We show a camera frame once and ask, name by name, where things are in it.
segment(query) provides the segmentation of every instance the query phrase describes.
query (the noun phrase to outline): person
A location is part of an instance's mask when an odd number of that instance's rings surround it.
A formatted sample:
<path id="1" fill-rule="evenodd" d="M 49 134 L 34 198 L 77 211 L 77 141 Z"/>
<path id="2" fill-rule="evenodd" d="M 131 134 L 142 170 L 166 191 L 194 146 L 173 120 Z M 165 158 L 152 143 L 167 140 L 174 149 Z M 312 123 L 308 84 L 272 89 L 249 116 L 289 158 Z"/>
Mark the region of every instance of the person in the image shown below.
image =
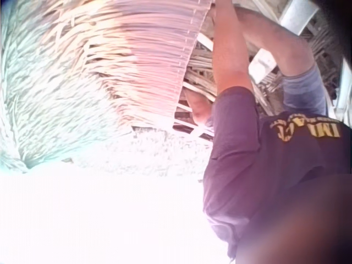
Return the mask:
<path id="1" fill-rule="evenodd" d="M 327 117 L 308 43 L 259 13 L 216 0 L 213 105 L 192 91 L 195 123 L 213 128 L 204 212 L 236 264 L 344 263 L 352 245 L 351 129 Z M 272 53 L 285 111 L 260 119 L 246 40 Z"/>

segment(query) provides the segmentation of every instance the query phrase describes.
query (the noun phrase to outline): palm leaf thatch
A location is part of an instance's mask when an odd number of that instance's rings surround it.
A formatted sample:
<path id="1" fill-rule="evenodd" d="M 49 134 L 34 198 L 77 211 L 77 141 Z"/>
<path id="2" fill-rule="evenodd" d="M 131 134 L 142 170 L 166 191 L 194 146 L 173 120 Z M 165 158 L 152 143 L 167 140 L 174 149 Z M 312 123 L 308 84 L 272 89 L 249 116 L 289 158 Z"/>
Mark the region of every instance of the palm leaf thatch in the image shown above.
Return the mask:
<path id="1" fill-rule="evenodd" d="M 131 125 L 170 129 L 210 0 L 17 0 L 2 10 L 0 168 L 26 172 Z"/>

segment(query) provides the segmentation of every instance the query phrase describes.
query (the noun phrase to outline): wooden beam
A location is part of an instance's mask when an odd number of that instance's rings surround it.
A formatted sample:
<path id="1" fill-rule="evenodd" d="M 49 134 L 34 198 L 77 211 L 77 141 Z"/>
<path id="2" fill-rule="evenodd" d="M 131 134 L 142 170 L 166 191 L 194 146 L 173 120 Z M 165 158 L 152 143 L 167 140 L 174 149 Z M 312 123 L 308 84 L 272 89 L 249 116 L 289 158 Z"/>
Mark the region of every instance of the wooden beam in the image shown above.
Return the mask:
<path id="1" fill-rule="evenodd" d="M 207 97 L 210 101 L 214 102 L 215 101 L 215 96 L 208 93 L 208 92 L 205 92 L 204 90 L 202 90 L 201 88 L 193 85 L 193 84 L 190 84 L 186 81 L 183 82 L 183 87 L 189 89 L 189 90 L 192 90 L 192 91 L 195 91 L 195 92 L 198 92 L 202 95 L 204 95 L 205 97 Z"/>

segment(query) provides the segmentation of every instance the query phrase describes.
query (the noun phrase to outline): overexposed sky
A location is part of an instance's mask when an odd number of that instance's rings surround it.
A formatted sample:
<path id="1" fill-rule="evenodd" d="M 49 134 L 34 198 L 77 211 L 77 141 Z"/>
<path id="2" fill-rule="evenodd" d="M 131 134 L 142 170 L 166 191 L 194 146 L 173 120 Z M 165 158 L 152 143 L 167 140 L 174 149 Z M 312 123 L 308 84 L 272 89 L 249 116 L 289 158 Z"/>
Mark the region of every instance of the overexposed sky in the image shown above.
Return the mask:
<path id="1" fill-rule="evenodd" d="M 123 177 L 66 163 L 0 176 L 0 263 L 228 263 L 187 177 Z"/>

